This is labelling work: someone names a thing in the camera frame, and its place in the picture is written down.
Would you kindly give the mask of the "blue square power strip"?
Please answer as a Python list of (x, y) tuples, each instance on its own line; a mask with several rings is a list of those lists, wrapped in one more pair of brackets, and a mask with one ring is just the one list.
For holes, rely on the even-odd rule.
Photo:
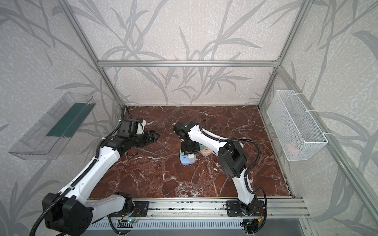
[(189, 162), (188, 161), (188, 154), (184, 154), (181, 150), (180, 150), (180, 162), (182, 165), (184, 166), (187, 166), (187, 165), (191, 165), (191, 164), (195, 164), (195, 162)]

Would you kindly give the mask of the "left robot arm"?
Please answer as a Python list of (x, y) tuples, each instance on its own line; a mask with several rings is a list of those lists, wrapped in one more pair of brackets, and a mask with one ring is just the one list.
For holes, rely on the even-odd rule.
[(91, 162), (58, 193), (49, 193), (42, 200), (43, 212), (30, 230), (34, 236), (44, 222), (48, 229), (61, 235), (80, 236), (88, 227), (102, 218), (122, 210), (132, 210), (132, 196), (115, 193), (110, 197), (89, 203), (93, 189), (129, 149), (142, 148), (156, 142), (160, 135), (145, 130), (143, 119), (124, 119), (96, 148)]

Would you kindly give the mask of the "white plug adapter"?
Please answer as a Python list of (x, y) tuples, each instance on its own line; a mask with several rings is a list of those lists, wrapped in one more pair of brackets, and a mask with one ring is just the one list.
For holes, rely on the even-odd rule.
[(189, 162), (195, 162), (196, 161), (196, 155), (194, 153), (188, 154), (188, 161)]

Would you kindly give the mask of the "pink round power strip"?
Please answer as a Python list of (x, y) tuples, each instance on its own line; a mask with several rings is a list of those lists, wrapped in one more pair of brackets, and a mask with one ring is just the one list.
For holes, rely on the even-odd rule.
[(200, 153), (203, 156), (209, 156), (212, 153), (212, 150), (207, 147), (204, 147), (203, 149), (200, 150)]

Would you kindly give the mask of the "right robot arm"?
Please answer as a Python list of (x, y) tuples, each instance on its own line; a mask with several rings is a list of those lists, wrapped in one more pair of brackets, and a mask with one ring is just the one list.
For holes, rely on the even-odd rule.
[[(259, 145), (250, 139), (226, 139), (215, 135), (202, 127), (202, 122), (190, 121), (186, 124), (175, 123), (173, 131), (181, 140), (180, 156), (187, 160), (195, 160), (197, 153), (207, 147), (218, 159), (223, 172), (232, 178), (237, 190), (238, 204), (245, 216), (250, 216), (257, 209), (258, 198), (249, 182), (249, 171), (257, 165), (261, 158)], [(248, 166), (248, 157), (241, 142), (251, 143), (257, 150), (255, 161)]]

